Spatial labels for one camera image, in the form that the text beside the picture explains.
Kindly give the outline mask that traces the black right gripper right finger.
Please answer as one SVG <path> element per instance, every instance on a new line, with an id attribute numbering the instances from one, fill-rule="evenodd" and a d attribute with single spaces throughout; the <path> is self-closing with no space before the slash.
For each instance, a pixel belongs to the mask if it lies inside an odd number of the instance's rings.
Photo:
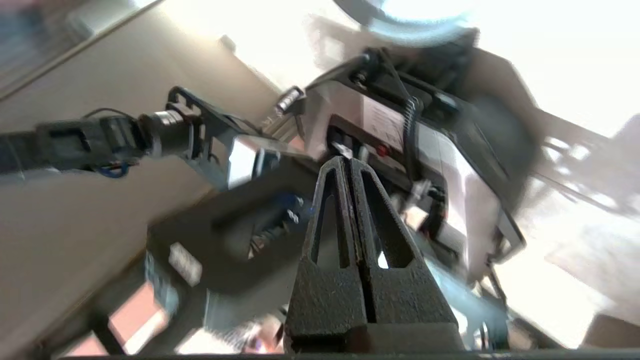
<path id="1" fill-rule="evenodd" d="M 377 324 L 457 325 L 409 229 L 375 171 L 350 160 L 358 230 L 358 268 L 366 316 Z"/>

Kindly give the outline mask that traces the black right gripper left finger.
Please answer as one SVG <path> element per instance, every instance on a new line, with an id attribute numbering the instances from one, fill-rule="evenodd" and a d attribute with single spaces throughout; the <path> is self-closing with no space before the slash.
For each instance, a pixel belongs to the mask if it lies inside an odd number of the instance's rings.
<path id="1" fill-rule="evenodd" d="M 318 173 L 297 277 L 290 299 L 288 328 L 354 328 L 371 322 L 370 208 L 358 159 L 334 157 Z M 323 216 L 334 216 L 338 264 L 323 268 Z"/>

